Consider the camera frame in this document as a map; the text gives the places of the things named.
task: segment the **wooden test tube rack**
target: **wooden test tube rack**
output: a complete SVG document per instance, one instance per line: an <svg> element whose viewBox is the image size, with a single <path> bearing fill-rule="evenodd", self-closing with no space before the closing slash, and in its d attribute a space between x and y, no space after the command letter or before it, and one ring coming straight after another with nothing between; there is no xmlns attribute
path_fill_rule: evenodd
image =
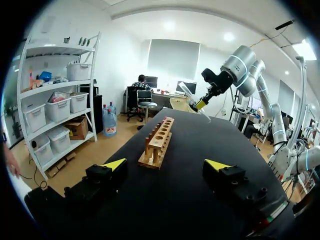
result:
<svg viewBox="0 0 320 240"><path fill-rule="evenodd" d="M158 123L152 133L145 138L144 152L138 160L139 165L160 169L171 140L170 130L174 121L174 118L167 117L163 123Z"/></svg>

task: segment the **white storage bin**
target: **white storage bin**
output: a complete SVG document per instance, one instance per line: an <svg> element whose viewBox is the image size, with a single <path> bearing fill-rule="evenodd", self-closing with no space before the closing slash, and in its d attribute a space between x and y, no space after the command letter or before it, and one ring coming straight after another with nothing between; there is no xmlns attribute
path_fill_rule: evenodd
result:
<svg viewBox="0 0 320 240"><path fill-rule="evenodd" d="M56 152L62 153L70 147L69 132L70 130L64 126L57 126L48 132L51 146Z"/></svg>
<svg viewBox="0 0 320 240"><path fill-rule="evenodd" d="M85 110L87 108L88 94L89 93L87 92L79 92L74 96L70 96L71 97L70 112L77 113Z"/></svg>
<svg viewBox="0 0 320 240"><path fill-rule="evenodd" d="M54 157L49 138L42 134L37 136L31 141L31 145L34 147L34 154L38 159L39 164L43 167Z"/></svg>
<svg viewBox="0 0 320 240"><path fill-rule="evenodd" d="M68 118L70 116L70 100L71 98L67 98L54 103L46 102L45 114L55 123Z"/></svg>
<svg viewBox="0 0 320 240"><path fill-rule="evenodd" d="M66 78L69 81L82 81L91 79L92 64L71 63L66 66Z"/></svg>
<svg viewBox="0 0 320 240"><path fill-rule="evenodd" d="M24 107L23 113L26 124L33 133L46 125L45 105L32 104Z"/></svg>

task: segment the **wooden floor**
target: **wooden floor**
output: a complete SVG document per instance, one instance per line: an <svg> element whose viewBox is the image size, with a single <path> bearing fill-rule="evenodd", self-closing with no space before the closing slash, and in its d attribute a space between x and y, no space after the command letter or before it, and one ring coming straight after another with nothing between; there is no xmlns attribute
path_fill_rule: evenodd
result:
<svg viewBox="0 0 320 240"><path fill-rule="evenodd" d="M64 195L65 187L72 187L82 177L86 175L85 170L93 164L104 164L105 161L111 157L119 148L121 148L138 130L137 126L140 126L141 122L138 118L134 117L127 122L126 116L118 117L117 134L112 137L106 137L102 133L97 135L98 141L89 140L81 146L77 147L74 152L76 157L68 162L53 178L47 181L47 184L55 189L59 194ZM253 136L250 140L253 144L257 142L257 139ZM261 149L260 154L268 161L267 155L273 152L273 147L268 141L264 144L258 143L258 147ZM36 165L33 161L29 163L29 151L24 143L24 140L18 143L12 150L12 153L18 161L21 174L27 178L24 179L25 183L32 189L36 188L37 185L34 181L34 173ZM44 178L37 170L35 174L35 180L38 184L44 181ZM294 191L292 199L293 202L299 202L301 197L297 191Z"/></svg>

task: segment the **yellow tab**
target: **yellow tab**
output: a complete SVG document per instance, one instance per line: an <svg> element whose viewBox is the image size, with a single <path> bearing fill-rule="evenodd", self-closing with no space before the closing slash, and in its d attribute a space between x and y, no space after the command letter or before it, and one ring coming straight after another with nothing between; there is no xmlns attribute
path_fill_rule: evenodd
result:
<svg viewBox="0 0 320 240"><path fill-rule="evenodd" d="M199 101L197 104L196 104L196 108L198 110L202 109L205 105L207 105L204 101Z"/></svg>
<svg viewBox="0 0 320 240"><path fill-rule="evenodd" d="M223 169L225 167L229 168L229 167L232 167L232 166L229 166L229 165L225 165L223 163L220 163L220 162L216 162L216 161L212 161L212 160L209 160L209 159L205 159L205 161L210 164L215 170L220 170L220 169Z"/></svg>
<svg viewBox="0 0 320 240"><path fill-rule="evenodd" d="M111 168L112 172L113 172L125 160L127 160L127 159L126 158L122 158L122 159L117 160L117 161L113 161L113 162L109 162L109 163L103 164L103 165L101 165L101 167Z"/></svg>

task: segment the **black table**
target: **black table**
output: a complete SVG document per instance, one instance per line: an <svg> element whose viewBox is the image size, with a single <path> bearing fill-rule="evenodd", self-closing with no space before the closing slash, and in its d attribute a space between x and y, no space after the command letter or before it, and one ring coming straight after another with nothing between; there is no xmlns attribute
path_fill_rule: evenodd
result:
<svg viewBox="0 0 320 240"><path fill-rule="evenodd" d="M164 117L174 118L172 138L160 170L138 166L145 137ZM231 122L163 109L107 162L127 159L128 177L117 196L78 230L106 237L237 239L244 221L218 200L202 177L204 159L239 165L268 194L284 195L280 182L253 145ZM292 219L292 212L285 219Z"/></svg>

